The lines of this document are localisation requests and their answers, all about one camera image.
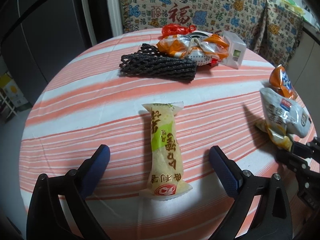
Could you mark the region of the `silver white snack wrapper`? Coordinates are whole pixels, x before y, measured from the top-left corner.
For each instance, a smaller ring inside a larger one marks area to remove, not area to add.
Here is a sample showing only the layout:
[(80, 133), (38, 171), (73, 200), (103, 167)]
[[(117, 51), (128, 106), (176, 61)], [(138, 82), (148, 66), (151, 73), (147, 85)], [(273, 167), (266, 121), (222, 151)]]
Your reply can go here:
[(278, 148), (290, 152), (293, 136), (306, 137), (310, 131), (311, 119), (295, 100), (285, 98), (271, 88), (262, 88), (260, 97), (264, 120), (256, 122), (255, 126), (267, 133)]

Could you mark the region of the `yellow green bread wrapper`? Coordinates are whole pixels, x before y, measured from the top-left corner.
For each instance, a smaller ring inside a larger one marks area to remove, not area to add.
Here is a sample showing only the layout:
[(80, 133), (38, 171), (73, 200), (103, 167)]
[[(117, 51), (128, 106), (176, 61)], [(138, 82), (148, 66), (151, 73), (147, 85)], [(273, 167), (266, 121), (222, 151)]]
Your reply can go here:
[(139, 195), (153, 200), (170, 200), (189, 192), (193, 187), (183, 180), (181, 149), (177, 140), (175, 115), (184, 103), (146, 103), (151, 114), (152, 166), (146, 189)]

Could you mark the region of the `orange Fanta snack bag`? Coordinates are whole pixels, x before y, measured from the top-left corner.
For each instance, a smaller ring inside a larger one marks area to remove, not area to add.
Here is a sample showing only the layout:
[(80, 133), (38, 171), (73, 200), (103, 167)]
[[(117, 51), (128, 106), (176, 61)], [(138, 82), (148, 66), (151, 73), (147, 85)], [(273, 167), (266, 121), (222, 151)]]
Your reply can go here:
[(281, 64), (271, 72), (269, 83), (281, 96), (296, 100), (298, 96), (297, 92), (294, 89), (285, 68)]

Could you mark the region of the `black foam net sleeve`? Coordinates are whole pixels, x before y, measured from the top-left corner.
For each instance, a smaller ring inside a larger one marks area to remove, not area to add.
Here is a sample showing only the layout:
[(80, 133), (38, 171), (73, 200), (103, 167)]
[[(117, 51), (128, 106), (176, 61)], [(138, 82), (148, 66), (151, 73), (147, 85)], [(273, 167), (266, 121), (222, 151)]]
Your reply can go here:
[(188, 83), (197, 71), (194, 61), (177, 59), (161, 53), (157, 47), (144, 43), (137, 52), (123, 55), (119, 64), (121, 75), (152, 77)]

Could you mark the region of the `clear Kuromi plastic box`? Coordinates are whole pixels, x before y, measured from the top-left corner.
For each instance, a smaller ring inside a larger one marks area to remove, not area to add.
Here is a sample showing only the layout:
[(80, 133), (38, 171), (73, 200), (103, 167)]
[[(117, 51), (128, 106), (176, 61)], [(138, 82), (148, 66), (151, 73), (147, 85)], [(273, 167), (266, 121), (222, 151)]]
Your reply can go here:
[(230, 31), (223, 32), (223, 39), (229, 45), (229, 54), (227, 58), (221, 61), (221, 63), (225, 66), (239, 69), (244, 59), (244, 54), (247, 48), (246, 44), (238, 35), (236, 35), (236, 33)]

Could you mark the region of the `orange white plastic bag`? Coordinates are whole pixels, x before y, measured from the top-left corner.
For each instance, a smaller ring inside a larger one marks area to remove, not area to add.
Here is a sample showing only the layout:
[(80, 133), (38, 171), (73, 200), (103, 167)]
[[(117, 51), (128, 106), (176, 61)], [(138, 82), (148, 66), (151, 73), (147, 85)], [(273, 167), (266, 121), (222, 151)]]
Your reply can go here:
[(207, 36), (171, 35), (157, 43), (159, 52), (170, 57), (194, 61), (198, 66), (219, 63), (229, 56), (229, 44), (223, 37), (212, 34)]

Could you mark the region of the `red plastic bag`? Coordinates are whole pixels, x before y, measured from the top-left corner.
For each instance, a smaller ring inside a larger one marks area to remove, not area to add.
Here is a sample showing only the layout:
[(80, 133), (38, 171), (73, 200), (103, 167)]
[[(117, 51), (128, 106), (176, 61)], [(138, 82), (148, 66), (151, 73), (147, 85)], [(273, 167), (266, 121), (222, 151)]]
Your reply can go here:
[(162, 37), (168, 37), (172, 35), (187, 35), (196, 30), (195, 25), (190, 25), (188, 27), (179, 24), (167, 24), (162, 28)]

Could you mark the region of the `crushed red soda can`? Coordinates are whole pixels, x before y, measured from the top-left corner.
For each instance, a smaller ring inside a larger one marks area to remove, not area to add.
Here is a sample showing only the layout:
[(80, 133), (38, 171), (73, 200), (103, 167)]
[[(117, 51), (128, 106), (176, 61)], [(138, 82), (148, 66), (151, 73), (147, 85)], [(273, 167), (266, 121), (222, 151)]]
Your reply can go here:
[(193, 31), (192, 33), (189, 33), (188, 36), (192, 38), (201, 38), (201, 37), (210, 37), (211, 34), (205, 31)]

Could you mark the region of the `white kitchen cabinets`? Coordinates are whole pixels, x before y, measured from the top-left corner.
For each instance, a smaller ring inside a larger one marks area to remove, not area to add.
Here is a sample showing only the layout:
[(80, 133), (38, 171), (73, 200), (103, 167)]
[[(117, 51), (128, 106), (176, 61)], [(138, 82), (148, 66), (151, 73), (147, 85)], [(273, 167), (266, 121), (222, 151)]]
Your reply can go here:
[(287, 73), (303, 101), (319, 99), (319, 39), (306, 27), (289, 61)]

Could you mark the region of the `striped orange white tablecloth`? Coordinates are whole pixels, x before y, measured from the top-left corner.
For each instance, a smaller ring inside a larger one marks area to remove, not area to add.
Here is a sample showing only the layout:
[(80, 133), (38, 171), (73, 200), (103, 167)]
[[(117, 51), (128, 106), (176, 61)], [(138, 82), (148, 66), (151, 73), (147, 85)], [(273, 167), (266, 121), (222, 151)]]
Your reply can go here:
[[(239, 69), (203, 66), (191, 83), (124, 77), (120, 59), (160, 29), (137, 31), (98, 44), (67, 64), (42, 92), (26, 123), (20, 148), (20, 189), (28, 207), (38, 176), (78, 168), (102, 144), (111, 160), (87, 204), (112, 239), (207, 239), (233, 200), (208, 162), (218, 145), (257, 176), (279, 173), (294, 232), (311, 212), (297, 197), (295, 175), (275, 162), (274, 145), (255, 127), (263, 117), (260, 89), (272, 64), (247, 50)], [(151, 169), (150, 115), (144, 104), (183, 102), (176, 116), (183, 179), (192, 189), (166, 201), (143, 198)]]

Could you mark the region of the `yellow cardboard box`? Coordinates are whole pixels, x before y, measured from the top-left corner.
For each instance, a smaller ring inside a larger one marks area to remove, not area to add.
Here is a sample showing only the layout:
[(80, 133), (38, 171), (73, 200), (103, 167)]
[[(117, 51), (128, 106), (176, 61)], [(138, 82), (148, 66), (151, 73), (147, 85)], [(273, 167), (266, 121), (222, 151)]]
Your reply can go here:
[(30, 108), (29, 101), (9, 72), (1, 75), (1, 90), (4, 92), (5, 104), (10, 110), (22, 112)]

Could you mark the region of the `yellow green cups set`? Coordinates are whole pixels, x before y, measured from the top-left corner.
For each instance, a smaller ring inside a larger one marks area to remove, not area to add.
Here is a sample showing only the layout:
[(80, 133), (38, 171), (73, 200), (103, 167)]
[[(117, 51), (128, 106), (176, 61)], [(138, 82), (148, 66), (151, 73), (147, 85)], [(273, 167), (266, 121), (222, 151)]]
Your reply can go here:
[(305, 11), (294, 0), (281, 0), (280, 5), (300, 16), (305, 15)]

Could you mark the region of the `dark grey refrigerator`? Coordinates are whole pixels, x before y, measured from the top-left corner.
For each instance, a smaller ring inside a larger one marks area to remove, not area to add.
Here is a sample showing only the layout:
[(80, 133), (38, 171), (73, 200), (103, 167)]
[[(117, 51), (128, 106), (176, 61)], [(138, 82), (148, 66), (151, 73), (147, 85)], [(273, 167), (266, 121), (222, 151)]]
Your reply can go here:
[(1, 56), (32, 105), (90, 46), (81, 0), (7, 0), (1, 8)]

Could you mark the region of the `patterned fu character blanket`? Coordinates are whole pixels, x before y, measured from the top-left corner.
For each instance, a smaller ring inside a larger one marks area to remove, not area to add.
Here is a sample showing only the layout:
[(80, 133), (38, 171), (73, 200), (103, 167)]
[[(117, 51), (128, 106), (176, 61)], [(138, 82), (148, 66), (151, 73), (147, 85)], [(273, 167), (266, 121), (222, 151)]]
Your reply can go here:
[(271, 0), (120, 0), (126, 33), (194, 25), (236, 33), (247, 48), (274, 66), (287, 66), (300, 43), (303, 18)]

